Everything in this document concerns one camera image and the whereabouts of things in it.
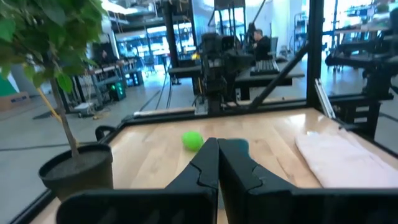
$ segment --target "potted plant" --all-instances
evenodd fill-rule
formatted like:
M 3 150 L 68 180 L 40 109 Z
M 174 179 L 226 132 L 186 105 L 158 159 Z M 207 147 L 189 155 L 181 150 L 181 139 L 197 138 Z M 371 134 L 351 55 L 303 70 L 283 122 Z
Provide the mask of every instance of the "potted plant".
M 113 188 L 112 154 L 107 145 L 78 147 L 70 131 L 58 86 L 71 92 L 71 76 L 86 72 L 87 45 L 99 39 L 106 13 L 100 0 L 1 0 L 0 67 L 22 63 L 25 75 L 38 88 L 50 82 L 71 151 L 39 170 L 44 185 L 65 200 L 75 192 Z

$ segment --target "soil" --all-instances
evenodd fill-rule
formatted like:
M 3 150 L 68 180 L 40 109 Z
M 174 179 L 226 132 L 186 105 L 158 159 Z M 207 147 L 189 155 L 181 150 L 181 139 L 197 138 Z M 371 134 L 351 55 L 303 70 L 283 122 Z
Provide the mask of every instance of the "soil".
M 45 177 L 49 179 L 60 179 L 71 175 L 76 175 L 80 172 L 97 166 L 108 156 L 108 152 L 85 152 L 80 154 L 78 158 L 68 159 L 59 163 L 53 169 L 51 169 Z

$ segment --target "black plant pot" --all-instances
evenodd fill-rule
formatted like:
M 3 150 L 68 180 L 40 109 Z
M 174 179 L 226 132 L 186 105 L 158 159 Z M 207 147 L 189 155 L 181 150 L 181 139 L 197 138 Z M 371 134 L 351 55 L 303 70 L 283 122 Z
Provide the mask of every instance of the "black plant pot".
M 72 158 L 67 151 L 45 163 L 39 170 L 43 184 L 64 201 L 67 197 L 89 189 L 113 189 L 112 152 L 105 144 L 78 148 Z

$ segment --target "desk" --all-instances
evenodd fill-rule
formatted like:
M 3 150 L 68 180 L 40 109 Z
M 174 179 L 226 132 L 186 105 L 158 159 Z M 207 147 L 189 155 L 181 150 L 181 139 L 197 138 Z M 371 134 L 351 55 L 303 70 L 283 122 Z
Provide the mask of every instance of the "desk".
M 180 136 L 186 131 L 199 131 L 205 139 L 247 139 L 250 156 L 256 162 L 297 187 L 319 188 L 321 185 L 301 156 L 294 138 L 307 131 L 336 134 L 338 127 L 338 123 L 315 109 L 131 126 L 122 130 L 110 144 L 114 187 L 164 188 L 194 156 L 182 149 Z M 346 134 L 398 169 L 395 158 L 356 134 Z M 54 224 L 59 204 L 55 199 L 32 224 Z M 218 210 L 218 224 L 227 223 L 225 211 Z
M 278 63 L 279 70 L 283 70 L 288 62 Z M 270 84 L 274 78 L 278 75 L 256 75 L 250 76 L 250 69 L 241 72 L 241 74 L 235 78 L 235 88 L 239 88 L 241 91 L 241 99 L 240 100 L 250 100 L 250 87 L 264 87 Z M 304 77 L 304 71 L 301 69 L 301 65 L 297 64 L 287 75 L 284 82 L 280 85 L 292 85 L 293 78 L 302 78 Z

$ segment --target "man sitting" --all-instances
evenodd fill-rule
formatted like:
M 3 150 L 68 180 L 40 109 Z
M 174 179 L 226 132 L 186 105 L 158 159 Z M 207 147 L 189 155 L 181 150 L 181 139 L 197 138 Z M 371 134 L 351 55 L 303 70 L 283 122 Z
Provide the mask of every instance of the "man sitting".
M 254 31 L 254 40 L 256 41 L 253 45 L 256 61 L 272 59 L 272 56 L 269 55 L 269 52 L 271 51 L 270 38 L 263 36 L 262 30 L 257 29 Z

